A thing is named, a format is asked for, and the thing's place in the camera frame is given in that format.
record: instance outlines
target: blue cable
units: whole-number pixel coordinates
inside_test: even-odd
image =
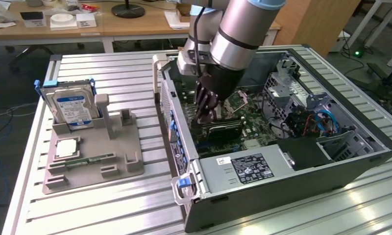
[[[322,125],[321,125],[319,122],[318,122],[318,121],[319,121],[318,114],[326,114],[326,115],[329,116],[329,118],[330,118],[330,120],[331,120],[331,123],[333,123],[333,126],[334,126],[336,133],[338,133],[338,132],[340,132],[340,128],[338,128],[337,120],[334,119],[333,114],[331,114],[329,111],[326,111],[325,109],[318,110],[318,111],[315,112],[315,114],[314,114],[314,120],[317,121],[317,127],[318,127],[318,129],[319,129],[321,131],[325,131],[325,128],[322,127]]]
[[[0,141],[3,140],[7,137],[7,135],[11,132],[11,129],[13,129],[13,126],[11,126],[11,123],[9,123],[7,124],[6,133],[1,136]]]
[[[0,162],[0,173],[1,173],[2,181],[3,181],[3,194],[2,194],[2,196],[0,198],[0,202],[1,202],[7,196],[7,181],[6,181],[6,177],[5,177],[5,174],[3,174],[3,169],[2,169],[1,162]]]

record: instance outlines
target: aluminum table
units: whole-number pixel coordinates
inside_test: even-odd
[[[293,49],[392,139],[392,116],[311,49],[302,46]],[[2,234],[183,234],[151,92],[151,56],[165,52],[175,51],[66,55],[50,61],[45,79],[91,77],[97,93],[109,94],[109,111],[131,109],[137,116],[145,173],[43,195],[41,182],[51,115],[39,101]],[[321,92],[313,79],[303,71],[299,73],[310,91]],[[360,235],[374,232],[392,234],[392,159],[344,188],[193,234]]]

